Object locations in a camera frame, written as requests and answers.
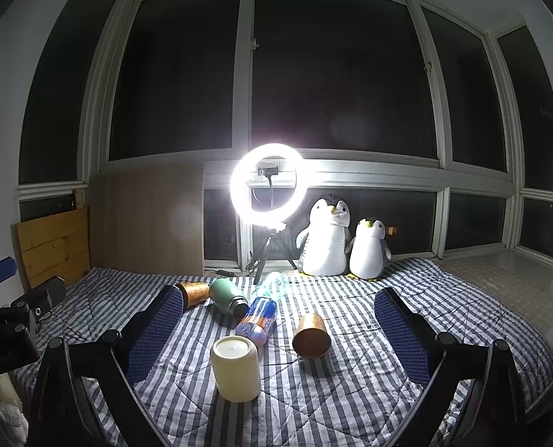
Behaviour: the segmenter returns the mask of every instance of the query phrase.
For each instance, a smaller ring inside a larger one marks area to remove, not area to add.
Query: white canister
[[[243,336],[225,336],[210,350],[210,363],[219,394],[233,403],[253,400],[260,394],[258,351]]]

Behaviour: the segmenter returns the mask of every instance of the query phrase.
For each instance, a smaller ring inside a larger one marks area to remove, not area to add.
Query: blue gripper pad
[[[130,384],[145,380],[167,340],[183,315],[183,295],[166,285],[146,310],[136,313],[121,331],[125,364],[123,371]]]
[[[409,380],[427,385],[437,366],[432,364],[427,350],[427,339],[435,337],[434,331],[425,319],[408,309],[392,288],[376,294],[374,313]]]

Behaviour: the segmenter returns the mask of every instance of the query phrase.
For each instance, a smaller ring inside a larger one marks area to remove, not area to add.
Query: ring light
[[[268,212],[258,212],[251,208],[247,179],[250,169],[269,156],[282,156],[292,163],[296,177],[295,191],[283,206]],[[283,144],[270,143],[252,149],[241,159],[231,175],[231,201],[241,219],[249,224],[277,226],[298,209],[305,197],[305,191],[307,191],[307,176],[303,158],[295,149]]]

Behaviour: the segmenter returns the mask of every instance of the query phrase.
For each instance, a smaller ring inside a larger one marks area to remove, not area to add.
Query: window pane
[[[204,259],[237,260],[237,220],[228,189],[204,190]]]
[[[77,178],[82,101],[92,57],[115,0],[68,0],[36,67],[22,127],[19,183]]]
[[[446,248],[502,241],[506,198],[450,194]]]
[[[405,5],[255,0],[253,146],[436,157],[429,84]]]
[[[525,186],[553,191],[553,91],[526,27],[498,39],[517,95]]]
[[[553,257],[553,203],[525,198],[519,245]]]
[[[55,213],[75,210],[74,195],[62,197],[37,198],[36,200],[21,201],[19,203],[19,218],[22,222],[48,217]]]
[[[376,218],[386,226],[396,226],[397,234],[386,238],[393,254],[427,252],[431,250],[436,193],[360,188],[310,188],[301,207],[287,219],[290,228],[290,245],[294,250],[295,238],[309,225],[311,207],[323,194],[334,194],[344,200],[351,212],[349,231],[355,236],[357,224],[364,218]],[[274,189],[274,206],[286,203],[292,188]],[[270,209],[270,191],[255,188],[252,195],[255,210]],[[266,239],[266,229],[253,227],[254,249],[261,247]],[[281,251],[272,251],[270,259],[286,259]]]
[[[144,0],[115,93],[109,159],[231,147],[239,0]]]
[[[500,103],[483,42],[444,17],[423,12],[442,66],[453,161],[506,171]]]

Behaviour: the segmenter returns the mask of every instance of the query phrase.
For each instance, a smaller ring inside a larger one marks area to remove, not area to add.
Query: wooden cup
[[[311,312],[299,320],[297,332],[293,336],[293,349],[302,358],[318,358],[324,355],[332,340],[322,316]]]
[[[183,282],[177,284],[183,294],[183,310],[203,303],[210,297],[209,286],[205,282]]]

